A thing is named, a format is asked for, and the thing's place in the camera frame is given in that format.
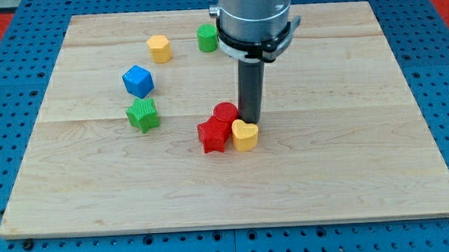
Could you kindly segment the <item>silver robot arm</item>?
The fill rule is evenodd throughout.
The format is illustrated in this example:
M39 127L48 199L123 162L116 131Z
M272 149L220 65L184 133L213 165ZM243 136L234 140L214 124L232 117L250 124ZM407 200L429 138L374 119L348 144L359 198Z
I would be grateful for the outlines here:
M218 47L237 60L238 117L259 123L265 65L289 47L299 16L289 18L291 0L218 0L209 7Z

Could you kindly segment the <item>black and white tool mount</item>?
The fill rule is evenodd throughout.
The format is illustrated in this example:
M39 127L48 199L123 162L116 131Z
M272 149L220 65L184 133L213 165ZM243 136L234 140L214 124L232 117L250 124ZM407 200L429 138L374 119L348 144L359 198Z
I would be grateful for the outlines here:
M215 24L218 31L218 47L230 58L236 58L240 61L247 63L255 63L257 61L272 63L289 47L300 22L301 16L296 16L287 22L286 27L279 35L273 36L264 42L254 43L230 37L223 31L220 20L217 19Z

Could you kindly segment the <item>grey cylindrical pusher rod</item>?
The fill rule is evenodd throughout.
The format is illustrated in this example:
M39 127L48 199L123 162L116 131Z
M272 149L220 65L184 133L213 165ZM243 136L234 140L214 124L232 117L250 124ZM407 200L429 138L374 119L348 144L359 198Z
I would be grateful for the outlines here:
M248 124L256 124L261 119L265 64L238 61L237 65L238 116Z

